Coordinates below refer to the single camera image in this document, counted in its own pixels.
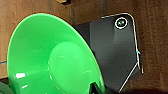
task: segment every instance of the dark background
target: dark background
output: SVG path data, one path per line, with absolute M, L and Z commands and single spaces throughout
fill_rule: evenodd
M 168 91 L 168 0 L 0 0 L 0 62 L 6 60 L 14 28 L 26 16 L 45 12 L 71 25 L 102 16 L 129 13 L 135 19 L 138 48 L 144 74 L 129 80 L 124 90 L 158 89 Z M 0 64 L 0 78 L 7 77 L 6 64 Z

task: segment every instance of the black device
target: black device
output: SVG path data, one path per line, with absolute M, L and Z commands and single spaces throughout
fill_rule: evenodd
M 73 27 L 93 51 L 108 88 L 120 92 L 132 75 L 141 73 L 135 24 L 130 14 L 105 16 Z

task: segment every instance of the green plastic bowl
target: green plastic bowl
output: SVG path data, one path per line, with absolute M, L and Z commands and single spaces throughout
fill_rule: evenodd
M 8 77 L 15 94 L 89 94 L 102 75 L 89 46 L 62 19 L 33 14 L 23 19 L 8 48 Z

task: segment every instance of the green bowl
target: green bowl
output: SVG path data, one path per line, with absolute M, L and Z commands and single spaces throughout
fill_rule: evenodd
M 8 77 L 15 94 L 105 93 L 96 59 L 80 34 L 62 19 L 33 14 L 23 19 L 8 48 Z

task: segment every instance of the glossy surface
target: glossy surface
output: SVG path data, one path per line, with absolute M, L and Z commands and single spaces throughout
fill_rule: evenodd
M 86 42 L 68 23 L 49 14 L 34 14 L 19 23 L 7 65 L 16 94 L 89 94 L 92 82 L 105 92 Z

